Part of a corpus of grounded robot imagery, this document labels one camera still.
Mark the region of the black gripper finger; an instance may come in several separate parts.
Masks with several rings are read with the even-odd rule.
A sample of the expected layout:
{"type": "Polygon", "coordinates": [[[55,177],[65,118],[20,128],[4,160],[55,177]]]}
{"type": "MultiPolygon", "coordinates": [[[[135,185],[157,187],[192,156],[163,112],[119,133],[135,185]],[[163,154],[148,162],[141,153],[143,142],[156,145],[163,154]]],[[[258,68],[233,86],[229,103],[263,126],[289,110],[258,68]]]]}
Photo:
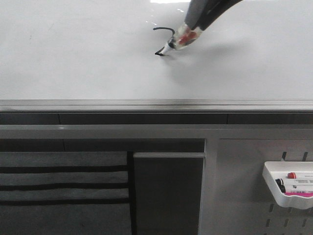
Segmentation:
{"type": "Polygon", "coordinates": [[[208,0],[191,0],[188,11],[185,17],[185,24],[190,28],[194,29],[198,20],[200,19],[208,0]]]}
{"type": "Polygon", "coordinates": [[[241,2],[242,0],[210,0],[204,8],[195,28],[199,27],[205,31],[226,10],[241,2]]]}

